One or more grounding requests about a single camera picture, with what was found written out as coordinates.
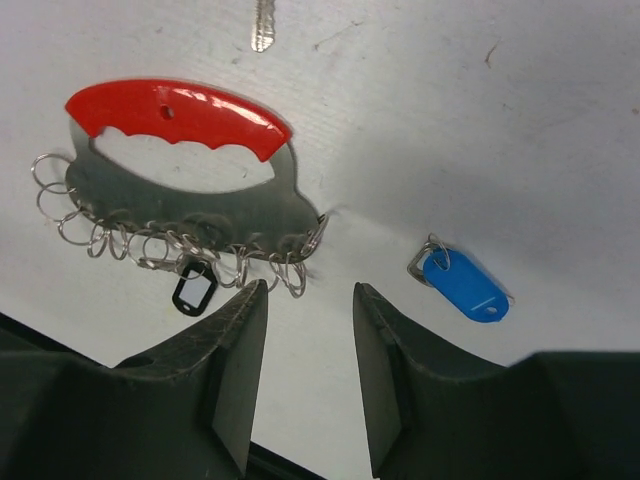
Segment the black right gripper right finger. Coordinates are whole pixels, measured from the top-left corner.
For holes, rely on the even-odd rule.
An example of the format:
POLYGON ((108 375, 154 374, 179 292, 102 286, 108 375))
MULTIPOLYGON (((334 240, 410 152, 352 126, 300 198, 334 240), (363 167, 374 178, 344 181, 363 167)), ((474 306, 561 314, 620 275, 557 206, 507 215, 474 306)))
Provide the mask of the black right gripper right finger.
POLYGON ((375 478, 638 477, 637 353, 538 352, 500 366, 361 283, 353 328, 375 478))

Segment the metal key organiser red handle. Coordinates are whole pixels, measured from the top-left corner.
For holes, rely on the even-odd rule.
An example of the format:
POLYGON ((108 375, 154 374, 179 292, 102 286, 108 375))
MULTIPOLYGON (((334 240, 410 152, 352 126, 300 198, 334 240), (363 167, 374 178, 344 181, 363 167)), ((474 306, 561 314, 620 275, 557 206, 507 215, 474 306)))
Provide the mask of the metal key organiser red handle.
POLYGON ((70 152, 37 156, 34 206, 91 258, 299 298, 328 218, 297 184, 292 129, 227 90, 168 78, 108 80, 66 101, 70 152))

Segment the key with blue tag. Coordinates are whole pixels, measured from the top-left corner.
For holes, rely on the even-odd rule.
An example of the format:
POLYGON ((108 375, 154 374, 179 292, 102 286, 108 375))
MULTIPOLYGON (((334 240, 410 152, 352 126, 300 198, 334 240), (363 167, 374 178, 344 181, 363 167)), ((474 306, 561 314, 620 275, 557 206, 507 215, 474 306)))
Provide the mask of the key with blue tag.
POLYGON ((430 233, 407 265, 408 274, 438 291, 467 319, 500 322, 512 305, 511 295, 483 267, 461 250, 430 233))

